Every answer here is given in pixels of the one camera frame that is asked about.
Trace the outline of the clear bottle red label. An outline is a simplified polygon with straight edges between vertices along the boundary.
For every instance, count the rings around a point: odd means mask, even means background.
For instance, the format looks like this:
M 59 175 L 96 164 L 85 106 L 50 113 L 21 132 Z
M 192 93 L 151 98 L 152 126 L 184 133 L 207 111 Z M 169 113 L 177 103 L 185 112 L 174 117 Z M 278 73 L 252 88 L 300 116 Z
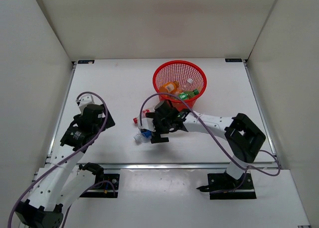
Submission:
M 153 124 L 153 119 L 146 117 L 147 113 L 153 113 L 153 112 L 154 112 L 153 108 L 144 109 L 142 111 L 141 118 L 140 118 L 140 116 L 133 118 L 134 124 L 137 125 L 139 129 L 145 129 L 145 130 L 149 130 L 151 132 L 155 132 L 155 126 Z

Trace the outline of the clear bottle blue label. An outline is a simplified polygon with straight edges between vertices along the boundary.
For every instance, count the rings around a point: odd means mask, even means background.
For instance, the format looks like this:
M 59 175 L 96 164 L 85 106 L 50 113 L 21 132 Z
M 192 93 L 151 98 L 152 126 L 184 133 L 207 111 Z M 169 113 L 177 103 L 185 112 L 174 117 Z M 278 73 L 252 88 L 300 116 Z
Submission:
M 147 129 L 141 129 L 136 135 L 134 135 L 134 140 L 136 143 L 147 143 L 150 142 L 152 132 Z

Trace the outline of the small orange bottle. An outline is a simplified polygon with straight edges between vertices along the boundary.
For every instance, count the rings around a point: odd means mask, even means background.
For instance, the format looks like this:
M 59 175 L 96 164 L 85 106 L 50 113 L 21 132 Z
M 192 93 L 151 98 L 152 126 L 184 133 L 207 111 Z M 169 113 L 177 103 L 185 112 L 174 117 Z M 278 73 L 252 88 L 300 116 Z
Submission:
M 182 89 L 176 89 L 174 92 L 173 92 L 173 95 L 174 96 L 179 96 L 180 94 L 182 94 L 184 92 L 184 90 L 182 90 Z

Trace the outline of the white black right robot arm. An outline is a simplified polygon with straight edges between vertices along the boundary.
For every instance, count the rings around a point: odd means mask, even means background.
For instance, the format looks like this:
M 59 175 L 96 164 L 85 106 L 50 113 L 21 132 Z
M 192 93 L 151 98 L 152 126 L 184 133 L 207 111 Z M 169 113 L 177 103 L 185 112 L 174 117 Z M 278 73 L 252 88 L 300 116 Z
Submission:
M 244 172 L 255 161 L 266 140 L 264 133 L 245 114 L 218 117 L 200 114 L 190 108 L 179 111 L 170 101 L 162 101 L 150 112 L 141 114 L 139 128 L 151 132 L 151 143 L 168 142 L 166 134 L 179 130 L 209 134 L 214 140 L 227 141 L 232 155 L 224 183 L 229 188 L 242 182 Z

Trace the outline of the orange juice bottle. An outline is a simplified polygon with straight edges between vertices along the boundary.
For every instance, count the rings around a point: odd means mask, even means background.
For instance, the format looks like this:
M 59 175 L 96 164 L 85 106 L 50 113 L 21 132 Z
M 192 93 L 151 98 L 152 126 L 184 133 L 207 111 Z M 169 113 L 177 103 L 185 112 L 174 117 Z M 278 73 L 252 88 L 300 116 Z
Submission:
M 179 82 L 167 82 L 159 88 L 160 93 L 169 93 L 173 94 L 179 87 Z

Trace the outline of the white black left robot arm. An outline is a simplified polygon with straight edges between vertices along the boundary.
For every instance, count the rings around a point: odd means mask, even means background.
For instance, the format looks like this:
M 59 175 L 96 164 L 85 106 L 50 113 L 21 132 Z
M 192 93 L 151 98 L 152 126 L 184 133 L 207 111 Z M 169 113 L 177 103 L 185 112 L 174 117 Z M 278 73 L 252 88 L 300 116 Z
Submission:
M 114 185 L 104 177 L 104 169 L 95 163 L 79 165 L 79 172 L 68 181 L 70 174 L 101 132 L 113 127 L 115 122 L 105 104 L 92 102 L 79 105 L 81 113 L 63 135 L 49 169 L 36 179 L 27 190 L 30 195 L 19 200 L 12 211 L 21 223 L 30 228 L 59 228 L 65 225 L 70 207 L 92 188 Z

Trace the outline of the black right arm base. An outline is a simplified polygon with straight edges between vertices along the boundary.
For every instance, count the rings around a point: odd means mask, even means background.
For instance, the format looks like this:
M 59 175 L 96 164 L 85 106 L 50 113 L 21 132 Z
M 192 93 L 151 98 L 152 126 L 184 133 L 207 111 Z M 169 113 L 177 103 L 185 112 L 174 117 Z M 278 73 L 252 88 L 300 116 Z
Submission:
M 257 199 L 253 179 L 245 172 L 239 180 L 226 172 L 207 174 L 208 184 L 197 187 L 200 192 L 209 193 L 210 200 L 253 200 Z

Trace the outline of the green plastic bottle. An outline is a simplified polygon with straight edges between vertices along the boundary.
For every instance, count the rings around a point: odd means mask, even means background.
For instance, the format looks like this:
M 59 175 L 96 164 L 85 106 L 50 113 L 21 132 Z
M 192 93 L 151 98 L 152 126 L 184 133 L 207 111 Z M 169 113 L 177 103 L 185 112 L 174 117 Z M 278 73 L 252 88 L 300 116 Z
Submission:
M 188 99 L 194 98 L 198 94 L 199 94 L 199 90 L 194 89 L 192 91 L 182 91 L 181 93 L 178 94 L 178 96 L 182 100 L 188 100 Z

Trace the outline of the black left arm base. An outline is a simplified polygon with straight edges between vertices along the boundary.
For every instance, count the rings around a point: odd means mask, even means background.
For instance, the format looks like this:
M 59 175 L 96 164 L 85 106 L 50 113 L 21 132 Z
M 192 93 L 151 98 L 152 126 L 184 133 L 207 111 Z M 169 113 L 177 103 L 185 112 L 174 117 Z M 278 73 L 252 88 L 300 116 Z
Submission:
M 80 164 L 79 170 L 87 170 L 95 176 L 94 184 L 80 198 L 110 198 L 118 197 L 120 174 L 105 173 L 104 168 L 95 163 Z

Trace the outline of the clear bottle white cap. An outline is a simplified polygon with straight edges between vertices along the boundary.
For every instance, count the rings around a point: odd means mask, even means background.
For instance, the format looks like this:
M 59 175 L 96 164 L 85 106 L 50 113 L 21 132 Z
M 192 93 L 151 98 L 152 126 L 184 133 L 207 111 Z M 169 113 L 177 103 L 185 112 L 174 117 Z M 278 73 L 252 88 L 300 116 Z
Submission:
M 180 85 L 180 88 L 183 91 L 192 91 L 192 85 L 193 85 L 194 80 L 192 78 L 187 79 L 185 82 L 183 82 Z

